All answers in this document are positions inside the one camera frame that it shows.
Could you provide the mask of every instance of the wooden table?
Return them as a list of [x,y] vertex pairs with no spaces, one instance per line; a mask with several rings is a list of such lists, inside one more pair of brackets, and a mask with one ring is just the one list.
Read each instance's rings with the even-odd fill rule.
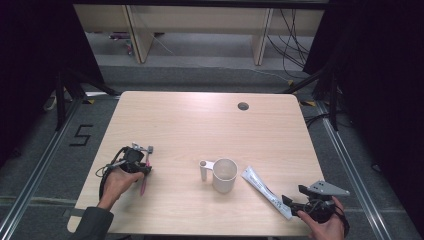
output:
[[[240,110],[238,104],[249,105]],[[112,208],[110,232],[133,234],[296,236],[309,229],[284,218],[240,174],[252,166],[277,196],[306,202],[298,185],[323,175],[297,100],[292,95],[193,92],[125,92],[87,177],[77,209],[98,202],[95,172],[117,151],[137,142],[154,146],[153,166],[141,197],[140,182]],[[215,191],[200,178],[199,161],[233,159],[234,189]],[[71,217],[75,231],[79,217]]]

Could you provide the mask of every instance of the hand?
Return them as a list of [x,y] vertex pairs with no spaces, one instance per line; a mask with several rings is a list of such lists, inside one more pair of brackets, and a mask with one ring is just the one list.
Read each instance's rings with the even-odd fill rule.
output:
[[144,177],[144,173],[127,173],[121,168],[115,168],[106,179],[103,196],[97,207],[110,210],[122,193],[128,190],[131,184]]
[[[343,214],[343,205],[340,201],[333,197],[333,201],[337,207],[336,211],[340,214]],[[333,214],[330,219],[325,223],[315,222],[307,213],[303,211],[298,211],[297,215],[302,219],[312,230],[309,234],[309,238],[316,240],[343,240],[344,239],[344,226],[340,218]]]

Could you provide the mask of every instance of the aluminum rail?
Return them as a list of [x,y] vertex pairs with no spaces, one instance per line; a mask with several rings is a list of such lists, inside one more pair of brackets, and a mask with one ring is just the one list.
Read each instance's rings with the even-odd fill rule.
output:
[[31,201],[32,196],[37,190],[38,186],[43,179],[52,159],[65,135],[72,118],[74,117],[77,109],[82,103],[82,99],[74,100],[68,109],[68,118],[62,125],[62,127],[56,131],[49,142],[46,150],[41,156],[37,166],[34,168],[30,178],[28,179],[25,187],[22,189],[19,196],[16,198],[5,218],[2,219],[0,225],[0,237],[2,240],[8,240],[12,237],[16,227],[18,226],[25,210]]
[[[317,101],[318,112],[320,114],[327,113],[327,109],[323,102]],[[340,160],[345,168],[345,171],[349,177],[350,183],[352,184],[358,200],[362,206],[362,209],[365,212],[365,215],[370,222],[371,228],[374,231],[377,239],[381,240],[390,240],[392,237],[387,229],[386,223],[379,213],[376,205],[374,204],[367,188],[365,187],[362,178],[359,175],[359,172],[356,170],[355,164],[352,161],[352,158],[347,151],[339,132],[335,131],[331,126],[331,123],[328,119],[324,118],[324,126],[327,130],[330,139],[336,148],[337,154],[340,157]]]

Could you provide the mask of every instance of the white mug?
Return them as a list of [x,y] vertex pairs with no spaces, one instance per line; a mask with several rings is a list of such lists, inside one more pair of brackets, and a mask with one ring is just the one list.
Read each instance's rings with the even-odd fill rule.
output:
[[212,170],[212,185],[220,193],[227,193],[234,187],[237,177],[237,164],[227,158],[218,159],[215,162],[200,161],[200,175],[202,181],[206,181],[207,170]]

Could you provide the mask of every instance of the jacket sleeve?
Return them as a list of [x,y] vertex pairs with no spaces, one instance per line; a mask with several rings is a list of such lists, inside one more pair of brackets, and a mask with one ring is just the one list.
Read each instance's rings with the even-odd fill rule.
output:
[[111,212],[98,207],[88,207],[70,240],[103,240],[112,220]]

